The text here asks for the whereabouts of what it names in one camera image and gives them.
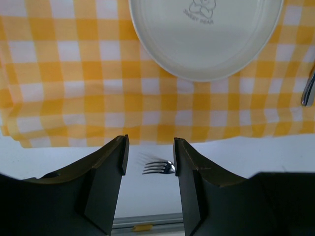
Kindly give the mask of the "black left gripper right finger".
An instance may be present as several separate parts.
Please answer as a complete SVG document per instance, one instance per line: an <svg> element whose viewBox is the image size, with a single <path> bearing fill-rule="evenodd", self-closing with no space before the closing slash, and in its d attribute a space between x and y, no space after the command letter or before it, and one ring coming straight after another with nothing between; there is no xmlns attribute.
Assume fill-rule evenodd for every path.
<svg viewBox="0 0 315 236"><path fill-rule="evenodd" d="M185 234L188 236L312 236L313 173L236 175L186 140L174 140Z"/></svg>

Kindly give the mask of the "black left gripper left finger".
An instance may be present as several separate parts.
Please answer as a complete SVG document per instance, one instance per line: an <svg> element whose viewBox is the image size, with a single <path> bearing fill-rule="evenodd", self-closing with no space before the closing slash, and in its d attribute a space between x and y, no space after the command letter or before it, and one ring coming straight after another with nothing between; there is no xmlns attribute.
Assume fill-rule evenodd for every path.
<svg viewBox="0 0 315 236"><path fill-rule="evenodd" d="M128 151L128 136L118 136L41 178L1 175L1 235L110 235Z"/></svg>

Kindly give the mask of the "silver table knife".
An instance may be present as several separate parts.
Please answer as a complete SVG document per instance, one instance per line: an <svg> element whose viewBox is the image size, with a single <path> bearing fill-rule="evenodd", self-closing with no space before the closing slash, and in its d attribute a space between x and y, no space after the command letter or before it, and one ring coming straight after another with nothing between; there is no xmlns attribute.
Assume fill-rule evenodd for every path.
<svg viewBox="0 0 315 236"><path fill-rule="evenodd" d="M306 86L304 88L301 105L304 107L310 107L315 101L315 69L313 68L310 76L307 80Z"/></svg>

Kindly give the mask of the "silver fork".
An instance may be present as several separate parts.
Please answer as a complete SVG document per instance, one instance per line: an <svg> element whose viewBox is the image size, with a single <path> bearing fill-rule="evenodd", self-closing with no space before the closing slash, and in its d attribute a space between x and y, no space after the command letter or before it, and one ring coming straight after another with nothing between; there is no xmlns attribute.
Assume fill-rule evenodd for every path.
<svg viewBox="0 0 315 236"><path fill-rule="evenodd" d="M155 161L145 164L143 175L147 174L174 174L175 166L170 161Z"/></svg>

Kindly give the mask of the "cream round plate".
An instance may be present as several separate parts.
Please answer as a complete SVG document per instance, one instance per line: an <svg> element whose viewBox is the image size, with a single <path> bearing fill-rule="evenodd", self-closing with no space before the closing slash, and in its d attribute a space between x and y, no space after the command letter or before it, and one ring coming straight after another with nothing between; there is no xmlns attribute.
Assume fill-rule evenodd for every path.
<svg viewBox="0 0 315 236"><path fill-rule="evenodd" d="M136 34L150 57L194 82L225 79L252 62L278 24L282 0L131 0Z"/></svg>

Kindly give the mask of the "yellow white checkered cloth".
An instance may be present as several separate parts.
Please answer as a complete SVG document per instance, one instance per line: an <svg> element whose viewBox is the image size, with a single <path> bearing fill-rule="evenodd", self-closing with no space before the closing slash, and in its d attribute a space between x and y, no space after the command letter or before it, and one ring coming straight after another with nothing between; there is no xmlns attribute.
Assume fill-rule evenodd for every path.
<svg viewBox="0 0 315 236"><path fill-rule="evenodd" d="M0 3L0 131L25 148L206 142L314 133L300 100L315 65L315 3L287 0L253 62L194 83L159 67L126 0Z"/></svg>

